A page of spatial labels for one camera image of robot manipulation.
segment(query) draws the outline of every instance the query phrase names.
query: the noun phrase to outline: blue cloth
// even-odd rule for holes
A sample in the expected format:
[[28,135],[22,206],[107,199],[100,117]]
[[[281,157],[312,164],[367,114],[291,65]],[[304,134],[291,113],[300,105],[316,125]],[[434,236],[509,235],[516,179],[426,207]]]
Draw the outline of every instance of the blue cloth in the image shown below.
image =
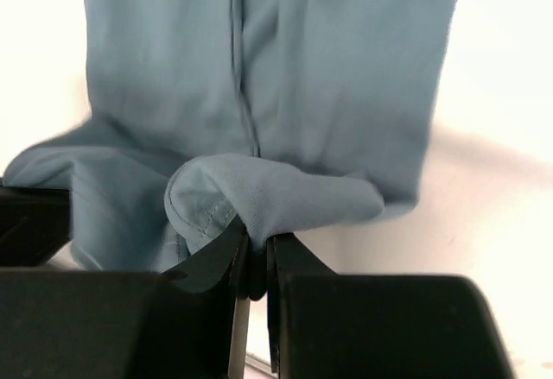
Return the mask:
[[71,188],[84,268],[164,270],[416,203],[455,0],[85,0],[91,118],[6,186]]

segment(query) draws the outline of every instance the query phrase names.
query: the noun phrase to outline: light blue fabric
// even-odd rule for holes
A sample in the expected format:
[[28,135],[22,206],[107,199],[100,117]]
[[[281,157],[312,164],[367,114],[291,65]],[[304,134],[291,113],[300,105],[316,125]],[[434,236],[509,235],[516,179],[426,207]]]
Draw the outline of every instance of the light blue fabric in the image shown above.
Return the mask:
[[85,268],[164,270],[417,198],[455,0],[85,0],[92,117],[6,186],[71,188]]

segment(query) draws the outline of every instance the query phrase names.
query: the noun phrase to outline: white background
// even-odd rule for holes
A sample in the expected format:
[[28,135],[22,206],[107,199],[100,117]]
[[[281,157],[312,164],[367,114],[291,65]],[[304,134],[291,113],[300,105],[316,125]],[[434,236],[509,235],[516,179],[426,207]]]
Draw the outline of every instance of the white background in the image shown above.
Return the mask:
[[[421,204],[393,222],[301,235],[340,272],[469,276],[532,379],[553,378],[552,6],[459,0]],[[84,118],[85,46],[82,0],[0,0],[0,171]],[[259,357],[265,326],[257,303]]]

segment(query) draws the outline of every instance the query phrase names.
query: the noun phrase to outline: white surface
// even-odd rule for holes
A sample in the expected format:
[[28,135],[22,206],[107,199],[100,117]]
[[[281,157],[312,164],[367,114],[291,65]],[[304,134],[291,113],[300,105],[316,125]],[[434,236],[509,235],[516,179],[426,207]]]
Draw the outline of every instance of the white surface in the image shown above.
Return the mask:
[[258,370],[249,368],[247,366],[245,368],[244,379],[269,379],[269,378],[270,378],[269,375],[265,375]]
[[[339,271],[470,276],[531,379],[553,377],[552,3],[459,0],[419,207],[302,234]],[[82,0],[0,0],[0,33],[3,170],[86,115]],[[249,343],[260,357],[265,332],[260,303]]]

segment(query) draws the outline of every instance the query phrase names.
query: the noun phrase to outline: wrinkled fabric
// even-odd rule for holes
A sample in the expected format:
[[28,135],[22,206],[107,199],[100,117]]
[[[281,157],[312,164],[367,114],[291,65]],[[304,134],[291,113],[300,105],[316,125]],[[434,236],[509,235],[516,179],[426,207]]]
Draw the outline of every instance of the wrinkled fabric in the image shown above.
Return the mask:
[[84,268],[161,271],[408,211],[455,0],[85,0],[92,116],[6,186],[70,188]]

